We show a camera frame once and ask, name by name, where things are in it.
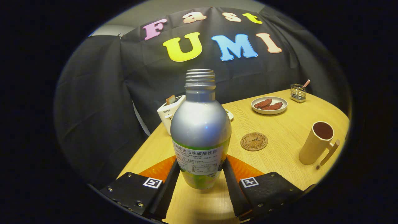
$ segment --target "cream mug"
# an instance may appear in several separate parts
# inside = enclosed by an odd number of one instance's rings
[[[337,140],[334,145],[331,143],[333,137],[334,130],[330,124],[323,121],[315,122],[312,125],[307,140],[301,148],[298,159],[302,164],[313,164],[327,148],[329,149],[329,153],[321,162],[321,166],[324,165],[340,145],[340,140]]]

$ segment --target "letter m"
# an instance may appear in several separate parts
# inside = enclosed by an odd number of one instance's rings
[[[230,54],[230,51],[238,58],[240,58],[242,50],[244,57],[257,57],[257,53],[253,50],[249,42],[249,37],[246,34],[237,34],[235,36],[235,42],[232,42],[224,35],[217,35],[211,39],[216,41],[221,50],[221,60],[229,61],[234,59],[234,56]]]

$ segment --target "round plate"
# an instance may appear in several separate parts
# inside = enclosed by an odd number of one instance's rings
[[[278,109],[278,110],[262,110],[262,109],[257,109],[257,108],[254,107],[254,105],[256,105],[257,103],[259,103],[261,101],[264,101],[266,99],[272,99],[271,105],[274,105],[276,103],[282,102],[282,107],[280,109]],[[253,100],[252,101],[252,108],[253,108],[254,111],[256,111],[257,113],[260,113],[260,114],[268,114],[268,115],[279,114],[279,113],[282,113],[283,111],[286,110],[287,101],[282,99],[282,98],[280,98],[280,97],[276,97],[276,96],[265,96],[265,97],[260,97],[260,98],[257,98],[255,100]]]
[[[252,132],[245,136],[240,141],[240,145],[248,151],[259,151],[268,144],[268,138],[258,132]]]

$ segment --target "cork coaster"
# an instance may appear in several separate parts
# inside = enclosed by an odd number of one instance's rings
[[[248,151],[259,151],[268,144],[268,138],[258,132],[252,132],[245,136],[243,136],[242,140],[240,141],[240,145],[242,148]]]

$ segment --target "silver bottle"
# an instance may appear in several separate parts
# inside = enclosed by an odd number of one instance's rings
[[[215,74],[188,70],[186,100],[175,112],[170,133],[178,164],[187,184],[196,189],[214,185],[231,137],[231,122],[215,96]]]

